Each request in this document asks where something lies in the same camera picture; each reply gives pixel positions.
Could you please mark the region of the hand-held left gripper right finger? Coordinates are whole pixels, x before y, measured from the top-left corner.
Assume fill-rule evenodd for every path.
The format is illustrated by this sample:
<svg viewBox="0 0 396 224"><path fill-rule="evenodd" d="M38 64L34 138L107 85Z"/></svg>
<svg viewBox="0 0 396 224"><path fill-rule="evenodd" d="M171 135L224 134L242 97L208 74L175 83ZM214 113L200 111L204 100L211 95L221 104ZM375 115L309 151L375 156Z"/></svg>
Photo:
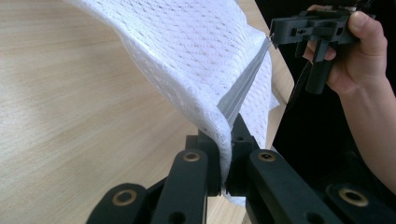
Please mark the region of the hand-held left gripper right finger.
<svg viewBox="0 0 396 224"><path fill-rule="evenodd" d="M232 128L232 162L225 182L226 192L232 196L245 196L248 190L248 159L257 149L255 138L250 134L240 114Z"/></svg>

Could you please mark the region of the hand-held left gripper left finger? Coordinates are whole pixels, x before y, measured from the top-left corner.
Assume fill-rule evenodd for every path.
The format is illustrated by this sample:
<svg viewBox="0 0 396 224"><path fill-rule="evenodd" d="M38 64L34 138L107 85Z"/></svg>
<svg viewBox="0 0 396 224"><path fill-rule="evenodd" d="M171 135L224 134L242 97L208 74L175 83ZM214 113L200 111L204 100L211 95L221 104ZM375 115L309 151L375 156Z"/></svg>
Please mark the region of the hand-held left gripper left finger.
<svg viewBox="0 0 396 224"><path fill-rule="evenodd" d="M219 165L219 148L205 133L199 131L196 135L186 137L186 149L203 151L208 158L207 167L207 194L218 196L221 192L221 171Z"/></svg>

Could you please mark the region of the white mesh laundry bag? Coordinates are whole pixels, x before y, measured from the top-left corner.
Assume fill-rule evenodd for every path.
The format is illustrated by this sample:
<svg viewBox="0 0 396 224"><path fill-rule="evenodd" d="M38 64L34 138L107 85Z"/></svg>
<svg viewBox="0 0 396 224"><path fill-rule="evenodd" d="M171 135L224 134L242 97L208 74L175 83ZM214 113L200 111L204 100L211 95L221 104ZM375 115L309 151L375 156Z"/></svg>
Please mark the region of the white mesh laundry bag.
<svg viewBox="0 0 396 224"><path fill-rule="evenodd" d="M267 35L235 0L64 0L109 25L160 93L219 147L221 177L231 132L243 118L265 147L277 107Z"/></svg>

